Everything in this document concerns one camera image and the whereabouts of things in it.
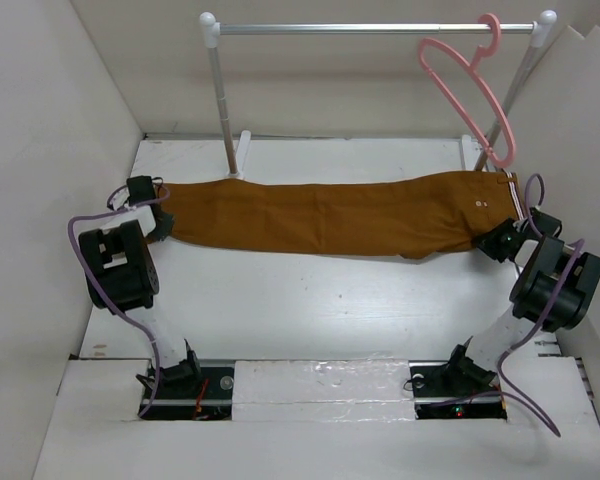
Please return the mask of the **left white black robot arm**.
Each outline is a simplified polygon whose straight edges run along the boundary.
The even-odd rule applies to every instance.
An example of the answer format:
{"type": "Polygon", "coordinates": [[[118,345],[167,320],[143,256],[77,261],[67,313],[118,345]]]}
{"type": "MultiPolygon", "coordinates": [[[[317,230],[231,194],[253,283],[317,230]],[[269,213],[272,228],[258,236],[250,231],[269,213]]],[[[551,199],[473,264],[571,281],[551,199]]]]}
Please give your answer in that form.
{"type": "Polygon", "coordinates": [[[174,225],[161,203],[170,192],[160,177],[136,176],[116,191],[123,199],[107,200],[108,212],[79,216],[68,225],[72,248],[85,272],[93,305],[107,309],[141,331],[152,350],[155,366],[140,380],[174,396],[192,396],[203,384],[203,373],[184,338],[171,334],[156,312],[158,273],[149,251],[174,225]]]}

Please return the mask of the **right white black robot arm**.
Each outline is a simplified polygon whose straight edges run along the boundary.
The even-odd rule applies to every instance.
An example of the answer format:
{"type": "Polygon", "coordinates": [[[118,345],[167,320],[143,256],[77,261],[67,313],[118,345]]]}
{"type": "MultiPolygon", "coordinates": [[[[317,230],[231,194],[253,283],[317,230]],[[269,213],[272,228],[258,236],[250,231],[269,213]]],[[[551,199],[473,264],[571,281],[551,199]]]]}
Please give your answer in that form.
{"type": "Polygon", "coordinates": [[[510,307],[483,332],[456,346],[442,369],[453,393],[492,385],[501,356],[540,332],[571,330],[584,318],[600,281],[600,257],[559,239],[562,222],[538,209],[524,221],[508,219],[473,240],[500,263],[522,268],[509,295],[510,307]]]}

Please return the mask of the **brown trousers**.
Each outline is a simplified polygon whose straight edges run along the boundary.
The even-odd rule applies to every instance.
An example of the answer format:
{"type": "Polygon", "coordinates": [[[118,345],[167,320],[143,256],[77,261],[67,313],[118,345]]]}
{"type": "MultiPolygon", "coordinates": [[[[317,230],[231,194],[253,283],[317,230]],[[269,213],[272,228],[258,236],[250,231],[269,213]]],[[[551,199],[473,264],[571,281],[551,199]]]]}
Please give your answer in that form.
{"type": "Polygon", "coordinates": [[[172,238],[271,253],[402,256],[472,249],[522,216],[511,173],[451,171],[372,184],[263,185],[223,179],[171,184],[172,238]]]}

